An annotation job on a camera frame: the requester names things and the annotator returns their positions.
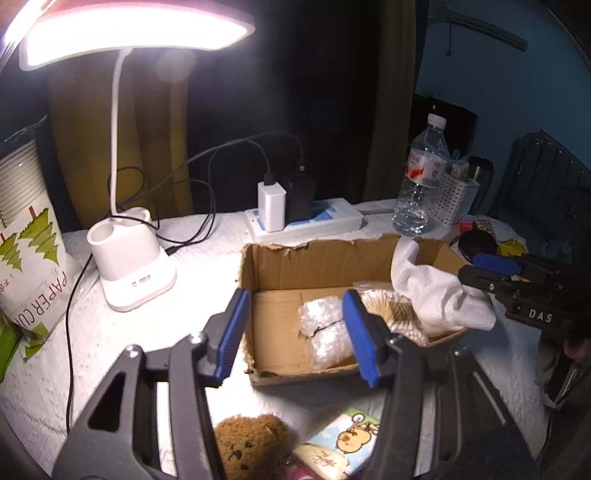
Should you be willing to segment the white fluffy cloth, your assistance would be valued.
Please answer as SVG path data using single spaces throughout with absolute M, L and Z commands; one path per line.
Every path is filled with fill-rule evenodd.
M 496 313 L 490 297 L 459 278 L 431 265 L 417 263 L 420 245 L 402 237 L 394 249 L 391 281 L 394 290 L 407 297 L 422 329 L 438 337 L 463 328 L 490 331 Z

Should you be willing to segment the cartoon tissue pack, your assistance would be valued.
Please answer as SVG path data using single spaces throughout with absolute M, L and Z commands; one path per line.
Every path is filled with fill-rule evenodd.
M 352 479 L 370 459 L 380 420 L 346 408 L 327 426 L 294 449 L 294 456 L 322 479 Z

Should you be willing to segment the brown plush bear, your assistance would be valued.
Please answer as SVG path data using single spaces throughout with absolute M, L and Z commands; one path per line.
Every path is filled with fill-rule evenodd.
M 293 429 L 271 414 L 235 416 L 214 427 L 226 479 L 274 479 L 296 441 Z

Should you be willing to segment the pink plush toy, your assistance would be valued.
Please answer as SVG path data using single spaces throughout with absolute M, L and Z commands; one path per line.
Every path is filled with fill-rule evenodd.
M 318 480 L 314 472 L 295 460 L 283 465 L 283 479 L 286 480 Z

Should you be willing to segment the yellow plastic bag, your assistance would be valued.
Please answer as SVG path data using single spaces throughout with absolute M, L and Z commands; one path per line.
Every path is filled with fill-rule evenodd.
M 502 257 L 522 257 L 528 253 L 527 246 L 517 239 L 509 239 L 498 243 L 498 254 Z

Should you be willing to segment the black round zip case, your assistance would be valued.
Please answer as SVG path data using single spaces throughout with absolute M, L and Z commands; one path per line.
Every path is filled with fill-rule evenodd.
M 473 228 L 460 235 L 458 249 L 468 261 L 472 262 L 478 254 L 496 255 L 498 244 L 487 231 Z

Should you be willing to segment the red patterned packet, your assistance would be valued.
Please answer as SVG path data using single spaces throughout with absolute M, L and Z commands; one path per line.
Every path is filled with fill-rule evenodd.
M 485 231 L 490 234 L 494 239 L 496 239 L 496 234 L 493 228 L 491 221 L 488 218 L 477 218 L 474 221 L 475 226 L 481 230 Z

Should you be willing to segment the beige woven pad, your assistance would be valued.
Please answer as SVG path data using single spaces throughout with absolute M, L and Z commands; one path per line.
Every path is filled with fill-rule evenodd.
M 359 294 L 367 311 L 381 317 L 391 332 L 405 336 L 420 347 L 429 345 L 410 299 L 394 290 L 377 288 L 359 291 Z

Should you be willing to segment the white perforated basket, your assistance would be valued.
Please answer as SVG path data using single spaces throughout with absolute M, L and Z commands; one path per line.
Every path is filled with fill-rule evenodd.
M 431 204 L 431 216 L 445 227 L 457 225 L 469 214 L 480 189 L 471 178 L 459 180 L 445 173 Z

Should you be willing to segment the steel cup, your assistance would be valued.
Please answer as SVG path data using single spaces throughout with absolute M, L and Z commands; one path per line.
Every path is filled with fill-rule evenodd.
M 479 184 L 470 214 L 475 215 L 478 213 L 490 189 L 494 174 L 495 167 L 492 161 L 474 155 L 469 158 L 469 177 Z

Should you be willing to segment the clear water bottle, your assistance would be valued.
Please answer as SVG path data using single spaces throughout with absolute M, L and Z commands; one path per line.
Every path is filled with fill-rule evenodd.
M 402 236 L 417 237 L 429 223 L 427 197 L 439 188 L 450 160 L 447 120 L 430 113 L 427 127 L 412 141 L 392 223 Z

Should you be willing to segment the white power strip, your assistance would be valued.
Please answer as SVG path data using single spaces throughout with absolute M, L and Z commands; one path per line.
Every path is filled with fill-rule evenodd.
M 363 214 L 344 198 L 315 201 L 311 219 L 288 223 L 283 230 L 266 232 L 259 210 L 245 211 L 247 226 L 256 243 L 286 244 L 359 230 Z

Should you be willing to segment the white usb charger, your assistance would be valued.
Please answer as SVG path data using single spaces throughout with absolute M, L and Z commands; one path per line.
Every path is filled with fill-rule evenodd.
M 283 230 L 286 224 L 286 201 L 287 191 L 280 183 L 257 184 L 257 207 L 264 231 L 273 233 Z

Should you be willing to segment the paper cup sleeve pack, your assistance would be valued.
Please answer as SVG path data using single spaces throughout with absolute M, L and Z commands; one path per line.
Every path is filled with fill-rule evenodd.
M 1 314 L 41 349 L 63 319 L 79 264 L 66 252 L 29 126 L 1 143 Z

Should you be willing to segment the green snack bag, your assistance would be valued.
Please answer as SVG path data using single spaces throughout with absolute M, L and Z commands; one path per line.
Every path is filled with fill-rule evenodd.
M 22 329 L 9 321 L 3 313 L 0 314 L 0 382 L 3 382 L 6 372 L 18 350 Z

